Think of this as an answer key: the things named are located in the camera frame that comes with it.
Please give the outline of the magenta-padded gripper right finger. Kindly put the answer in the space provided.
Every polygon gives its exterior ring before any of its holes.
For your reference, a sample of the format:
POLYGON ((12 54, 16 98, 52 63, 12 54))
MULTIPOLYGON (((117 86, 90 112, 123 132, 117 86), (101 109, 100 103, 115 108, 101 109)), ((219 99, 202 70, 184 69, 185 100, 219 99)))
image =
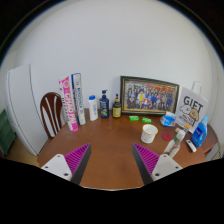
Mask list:
POLYGON ((133 144, 132 153, 145 185, 182 169, 170 156, 158 155, 136 143, 133 144))

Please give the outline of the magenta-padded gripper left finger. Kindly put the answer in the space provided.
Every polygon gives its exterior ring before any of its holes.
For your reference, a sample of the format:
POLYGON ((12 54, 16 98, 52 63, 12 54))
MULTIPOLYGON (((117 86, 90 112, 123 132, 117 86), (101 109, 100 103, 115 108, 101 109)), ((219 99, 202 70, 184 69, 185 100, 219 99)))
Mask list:
POLYGON ((56 154, 42 169, 79 185, 90 155, 91 144, 87 143, 66 155, 56 154))

